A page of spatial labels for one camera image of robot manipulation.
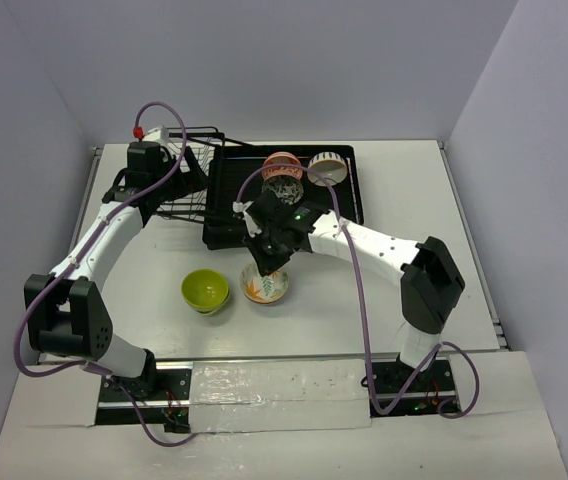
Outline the black leaf pattern bowl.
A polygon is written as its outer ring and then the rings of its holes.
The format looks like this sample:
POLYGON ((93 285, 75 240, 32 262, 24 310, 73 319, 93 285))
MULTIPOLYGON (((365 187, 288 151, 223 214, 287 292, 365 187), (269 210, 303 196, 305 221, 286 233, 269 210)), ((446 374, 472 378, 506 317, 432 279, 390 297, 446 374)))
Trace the black leaf pattern bowl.
POLYGON ((278 199, 288 205, 299 202, 304 194, 301 181, 288 175, 273 176, 262 184, 262 191, 273 192, 278 199))

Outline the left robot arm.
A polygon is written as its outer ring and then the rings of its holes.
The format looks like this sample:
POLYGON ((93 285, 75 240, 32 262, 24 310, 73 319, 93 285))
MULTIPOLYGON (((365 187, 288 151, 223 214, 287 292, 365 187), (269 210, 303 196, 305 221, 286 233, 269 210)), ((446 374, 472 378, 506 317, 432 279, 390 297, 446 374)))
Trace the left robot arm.
POLYGON ((164 205, 206 187, 188 145, 174 151, 160 141, 130 143, 126 165, 104 193, 97 217, 65 259, 24 285, 25 318, 16 338, 64 367, 107 377, 135 399, 159 386, 154 354, 114 332, 101 290, 127 245, 164 205))

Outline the green bowl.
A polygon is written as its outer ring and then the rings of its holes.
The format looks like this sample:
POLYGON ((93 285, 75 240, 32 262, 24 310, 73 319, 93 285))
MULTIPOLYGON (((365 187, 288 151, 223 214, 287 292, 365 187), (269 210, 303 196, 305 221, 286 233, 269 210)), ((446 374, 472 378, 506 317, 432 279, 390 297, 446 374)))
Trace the green bowl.
POLYGON ((184 277, 181 294, 186 304, 196 312, 212 314, 228 301, 230 287, 221 273, 211 269, 199 269, 184 277))

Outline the white taped sheet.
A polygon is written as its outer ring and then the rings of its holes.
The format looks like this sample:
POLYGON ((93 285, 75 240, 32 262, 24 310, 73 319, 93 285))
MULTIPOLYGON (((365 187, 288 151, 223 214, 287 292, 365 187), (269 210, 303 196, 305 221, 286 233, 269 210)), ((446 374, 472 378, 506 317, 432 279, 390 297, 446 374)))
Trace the white taped sheet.
POLYGON ((346 430, 371 425, 359 359, 197 363, 194 433, 346 430))

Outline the orange floral bowl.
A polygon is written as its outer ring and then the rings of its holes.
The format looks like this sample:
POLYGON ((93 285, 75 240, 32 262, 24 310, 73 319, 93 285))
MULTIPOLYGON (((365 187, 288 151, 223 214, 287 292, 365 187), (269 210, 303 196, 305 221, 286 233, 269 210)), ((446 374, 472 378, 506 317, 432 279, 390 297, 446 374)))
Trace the orange floral bowl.
POLYGON ((299 169, 300 165, 300 160, 292 153, 275 152, 263 162, 265 169, 261 172, 261 175, 264 180, 278 176, 288 176, 300 180, 303 176, 303 171, 299 169))

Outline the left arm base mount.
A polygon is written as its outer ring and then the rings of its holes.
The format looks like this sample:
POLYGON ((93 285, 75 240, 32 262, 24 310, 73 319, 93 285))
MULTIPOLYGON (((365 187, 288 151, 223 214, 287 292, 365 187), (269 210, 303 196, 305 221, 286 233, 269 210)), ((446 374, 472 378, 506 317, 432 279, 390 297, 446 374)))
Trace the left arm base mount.
MULTIPOLYGON (((190 390, 193 364, 161 362, 157 365, 154 390, 142 397, 132 386, 128 394, 135 400, 144 422, 159 426, 164 433, 189 434, 190 390)), ((104 379, 100 386, 95 424, 99 426, 134 425, 139 418, 119 384, 104 379)))

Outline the leaf pattern white bowl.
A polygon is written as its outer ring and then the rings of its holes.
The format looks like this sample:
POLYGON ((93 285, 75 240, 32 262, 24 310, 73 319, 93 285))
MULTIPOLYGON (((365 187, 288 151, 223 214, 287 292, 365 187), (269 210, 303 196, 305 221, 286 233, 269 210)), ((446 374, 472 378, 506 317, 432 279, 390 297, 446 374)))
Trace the leaf pattern white bowl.
POLYGON ((277 270, 262 276, 255 263, 247 264, 240 273, 240 287, 246 298, 261 305, 281 300, 290 286, 286 271, 277 270))

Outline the black dish rack tray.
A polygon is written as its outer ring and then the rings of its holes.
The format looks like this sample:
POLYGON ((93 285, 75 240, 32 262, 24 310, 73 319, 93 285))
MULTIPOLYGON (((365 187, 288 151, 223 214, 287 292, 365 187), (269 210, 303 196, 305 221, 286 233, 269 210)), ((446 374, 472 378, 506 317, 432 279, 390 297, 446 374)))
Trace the black dish rack tray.
POLYGON ((275 144, 250 146, 225 146, 215 150, 209 164, 209 186, 206 194, 206 211, 202 241, 210 250, 241 248, 246 234, 245 226, 234 217, 233 202, 238 195, 244 201, 255 199, 260 193, 263 178, 258 175, 247 187, 242 184, 250 174, 263 165, 268 156, 276 152, 288 152, 303 165, 323 152, 339 154, 347 162, 347 178, 334 186, 341 215, 360 225, 364 223, 364 211, 360 194, 355 152, 350 145, 337 144, 275 144))

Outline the white bowl pink rim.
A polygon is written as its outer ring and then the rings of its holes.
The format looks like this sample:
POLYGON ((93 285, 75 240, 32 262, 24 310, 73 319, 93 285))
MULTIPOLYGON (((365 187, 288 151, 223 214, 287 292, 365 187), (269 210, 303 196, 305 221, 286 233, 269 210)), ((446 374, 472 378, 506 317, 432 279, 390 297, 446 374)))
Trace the white bowl pink rim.
POLYGON ((324 186, 319 176, 325 178, 332 186, 343 182, 348 176, 346 160, 335 152, 321 152, 310 158, 307 178, 310 183, 324 186))

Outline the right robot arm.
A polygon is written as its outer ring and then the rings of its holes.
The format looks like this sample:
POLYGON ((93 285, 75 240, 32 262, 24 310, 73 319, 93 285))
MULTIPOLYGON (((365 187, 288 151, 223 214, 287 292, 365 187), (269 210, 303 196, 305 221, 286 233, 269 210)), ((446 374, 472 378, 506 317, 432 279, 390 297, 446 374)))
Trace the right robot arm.
POLYGON ((244 243, 263 276, 304 251, 348 261, 397 286, 402 316, 409 325, 398 357, 399 382, 419 391, 432 380, 432 366, 424 358, 440 342, 465 289, 442 240, 430 236, 418 242, 386 235, 313 202, 287 205, 270 191, 254 201, 235 202, 233 212, 245 222, 244 243))

